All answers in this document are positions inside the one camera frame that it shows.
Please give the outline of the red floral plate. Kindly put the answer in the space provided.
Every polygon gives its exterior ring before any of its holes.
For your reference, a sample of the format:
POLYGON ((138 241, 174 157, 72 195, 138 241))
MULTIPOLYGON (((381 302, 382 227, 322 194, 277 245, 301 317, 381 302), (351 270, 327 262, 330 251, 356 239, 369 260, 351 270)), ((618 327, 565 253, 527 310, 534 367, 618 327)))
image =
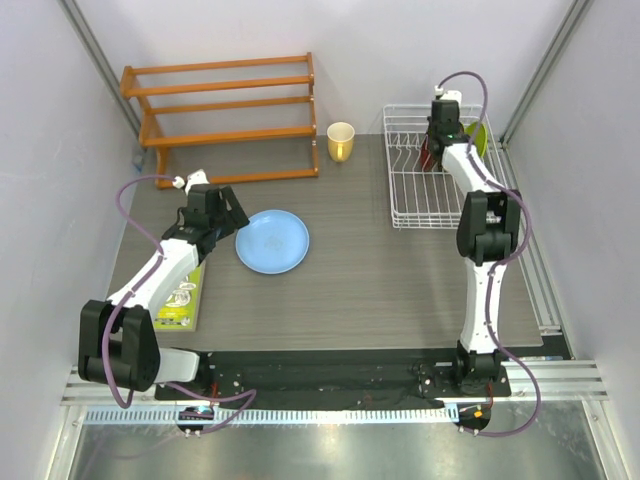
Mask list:
POLYGON ((443 146, 439 140, 431 140, 428 135, 424 137, 419 156, 423 172, 442 171, 442 150, 443 146))

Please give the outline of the light blue plate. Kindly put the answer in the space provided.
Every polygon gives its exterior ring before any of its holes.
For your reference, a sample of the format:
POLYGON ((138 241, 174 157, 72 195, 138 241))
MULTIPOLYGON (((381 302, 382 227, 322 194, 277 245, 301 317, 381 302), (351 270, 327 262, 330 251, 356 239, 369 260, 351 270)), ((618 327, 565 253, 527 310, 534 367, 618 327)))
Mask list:
POLYGON ((249 225, 236 235, 239 260, 250 270, 279 275, 300 265, 310 248, 306 224, 284 210, 265 210, 252 215, 249 225))

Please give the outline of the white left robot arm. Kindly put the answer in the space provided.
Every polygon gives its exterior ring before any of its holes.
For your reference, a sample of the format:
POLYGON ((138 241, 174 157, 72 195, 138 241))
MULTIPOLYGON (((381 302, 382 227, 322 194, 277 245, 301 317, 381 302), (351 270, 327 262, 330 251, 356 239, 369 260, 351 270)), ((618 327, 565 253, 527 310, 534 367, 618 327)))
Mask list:
POLYGON ((156 241, 142 269, 106 300, 90 300, 80 313, 78 374, 107 385, 116 402, 120 391, 144 392, 154 384, 177 382, 190 398, 205 397, 212 373, 201 356, 161 348, 154 320, 180 282, 199 267, 217 243, 246 227, 249 219, 230 186, 208 183, 189 188, 186 205, 156 241))

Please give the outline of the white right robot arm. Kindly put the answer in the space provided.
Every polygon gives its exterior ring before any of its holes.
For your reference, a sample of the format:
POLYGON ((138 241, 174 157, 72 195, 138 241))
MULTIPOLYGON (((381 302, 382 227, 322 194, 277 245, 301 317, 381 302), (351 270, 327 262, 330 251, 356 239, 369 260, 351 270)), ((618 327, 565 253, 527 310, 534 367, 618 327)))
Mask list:
POLYGON ((465 195, 456 246, 467 272, 466 314, 451 381, 463 395, 485 395, 500 376, 503 355, 495 321, 505 261, 518 246, 521 208, 461 126, 456 95, 444 93, 432 101, 426 148, 465 195))

